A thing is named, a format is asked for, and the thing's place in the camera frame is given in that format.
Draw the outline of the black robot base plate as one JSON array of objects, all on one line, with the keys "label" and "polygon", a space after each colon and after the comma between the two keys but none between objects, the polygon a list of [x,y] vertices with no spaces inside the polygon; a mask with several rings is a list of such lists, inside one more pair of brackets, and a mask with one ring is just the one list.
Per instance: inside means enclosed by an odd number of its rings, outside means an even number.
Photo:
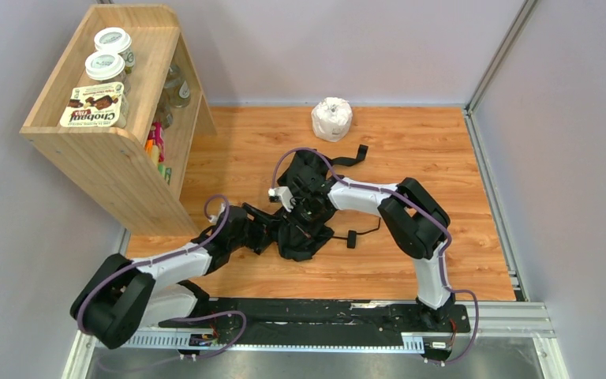
[{"label": "black robot base plate", "polygon": [[[220,316],[239,310],[247,317]],[[200,327],[214,328],[219,342],[234,337],[241,344],[308,345],[324,347],[395,347],[404,332],[467,333],[471,327],[467,310],[456,305],[444,321],[426,316],[417,303],[370,305],[325,299],[218,298],[201,308],[216,319],[202,321]]]}]

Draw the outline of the black folding umbrella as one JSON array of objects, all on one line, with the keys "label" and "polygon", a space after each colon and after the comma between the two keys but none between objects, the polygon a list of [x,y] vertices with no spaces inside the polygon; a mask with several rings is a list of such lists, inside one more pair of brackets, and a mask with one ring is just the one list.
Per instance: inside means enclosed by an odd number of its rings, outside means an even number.
[{"label": "black folding umbrella", "polygon": [[[365,160],[368,152],[368,146],[361,144],[357,150],[357,154],[352,157],[337,157],[329,158],[327,156],[320,157],[313,150],[298,150],[294,153],[294,157],[289,167],[282,175],[290,168],[298,169],[310,167],[316,169],[320,173],[325,173],[327,178],[330,172],[329,167],[334,165],[352,167]],[[282,184],[282,175],[276,179],[277,186],[285,186]],[[276,211],[281,219],[277,242],[279,255],[287,260],[307,261],[312,259],[316,252],[334,237],[334,231],[324,224],[303,225],[296,221],[292,211],[287,212],[282,206]]]}]

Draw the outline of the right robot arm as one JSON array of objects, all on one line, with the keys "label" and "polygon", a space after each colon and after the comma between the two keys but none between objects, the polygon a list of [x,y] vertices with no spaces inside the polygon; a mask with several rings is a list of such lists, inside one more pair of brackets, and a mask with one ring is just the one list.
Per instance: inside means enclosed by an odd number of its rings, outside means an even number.
[{"label": "right robot arm", "polygon": [[416,301],[425,320],[449,319],[455,294],[449,288],[443,254],[451,242],[451,220],[417,180],[379,185],[304,167],[286,170],[275,182],[269,196],[282,203],[278,245],[283,257],[310,259],[335,237],[326,223],[339,211],[377,216],[396,246],[413,260]]}]

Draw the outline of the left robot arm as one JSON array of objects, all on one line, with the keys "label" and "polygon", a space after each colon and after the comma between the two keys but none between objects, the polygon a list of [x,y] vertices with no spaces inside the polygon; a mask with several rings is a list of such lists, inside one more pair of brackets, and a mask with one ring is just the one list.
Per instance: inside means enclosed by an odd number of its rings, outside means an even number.
[{"label": "left robot arm", "polygon": [[241,248],[263,252],[281,219],[251,205],[222,205],[210,226],[181,247],[152,257],[108,256],[70,307],[85,334],[115,349],[139,329],[189,317],[208,299],[193,278],[217,271]]}]

